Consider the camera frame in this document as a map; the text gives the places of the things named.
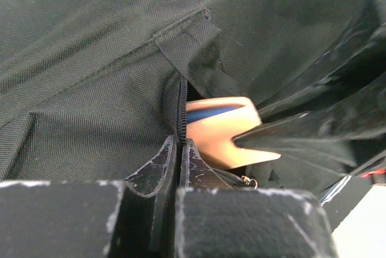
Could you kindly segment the brown leather wallet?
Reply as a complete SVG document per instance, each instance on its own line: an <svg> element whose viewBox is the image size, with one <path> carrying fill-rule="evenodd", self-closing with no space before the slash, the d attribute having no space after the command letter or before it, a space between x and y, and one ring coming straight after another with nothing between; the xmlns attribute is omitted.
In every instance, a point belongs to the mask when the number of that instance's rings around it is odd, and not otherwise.
<svg viewBox="0 0 386 258"><path fill-rule="evenodd" d="M277 160L280 154L236 146L233 138L262 125L249 98L223 97L186 105L187 138L209 165L228 170Z"/></svg>

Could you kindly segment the black student backpack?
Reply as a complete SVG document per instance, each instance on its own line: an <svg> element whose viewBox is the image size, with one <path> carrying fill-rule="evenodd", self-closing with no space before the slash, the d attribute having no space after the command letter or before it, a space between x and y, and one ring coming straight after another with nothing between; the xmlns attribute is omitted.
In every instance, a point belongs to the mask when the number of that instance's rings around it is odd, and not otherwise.
<svg viewBox="0 0 386 258"><path fill-rule="evenodd" d="M1 0L1 179L122 180L186 105L249 98L262 125L317 112L320 59L365 0ZM256 163L261 186L320 193L304 160Z"/></svg>

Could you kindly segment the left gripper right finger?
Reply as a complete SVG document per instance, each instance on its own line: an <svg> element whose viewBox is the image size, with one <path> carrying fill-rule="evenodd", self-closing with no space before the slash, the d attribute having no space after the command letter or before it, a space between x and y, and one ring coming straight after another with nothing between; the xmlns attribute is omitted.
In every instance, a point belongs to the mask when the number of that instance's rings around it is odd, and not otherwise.
<svg viewBox="0 0 386 258"><path fill-rule="evenodd" d="M305 191L231 188L201 159L182 153L176 192L176 257L336 257L324 210Z"/></svg>

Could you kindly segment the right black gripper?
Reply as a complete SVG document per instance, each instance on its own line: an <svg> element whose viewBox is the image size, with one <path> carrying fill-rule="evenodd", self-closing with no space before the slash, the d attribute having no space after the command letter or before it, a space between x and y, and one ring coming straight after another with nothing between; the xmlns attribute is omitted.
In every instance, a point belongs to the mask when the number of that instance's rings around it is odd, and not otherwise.
<svg viewBox="0 0 386 258"><path fill-rule="evenodd" d="M331 106L263 124L233 141L304 160L315 167L315 186L331 186L385 150L385 0L365 0L319 63L329 67L318 84L327 87L321 98Z"/></svg>

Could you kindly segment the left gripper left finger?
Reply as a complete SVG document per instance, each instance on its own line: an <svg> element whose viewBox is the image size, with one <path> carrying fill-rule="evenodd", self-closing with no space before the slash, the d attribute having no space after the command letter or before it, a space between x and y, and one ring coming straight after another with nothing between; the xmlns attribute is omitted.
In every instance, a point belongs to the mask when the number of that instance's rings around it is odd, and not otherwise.
<svg viewBox="0 0 386 258"><path fill-rule="evenodd" d="M4 181L2 257L172 257L178 142L126 180Z"/></svg>

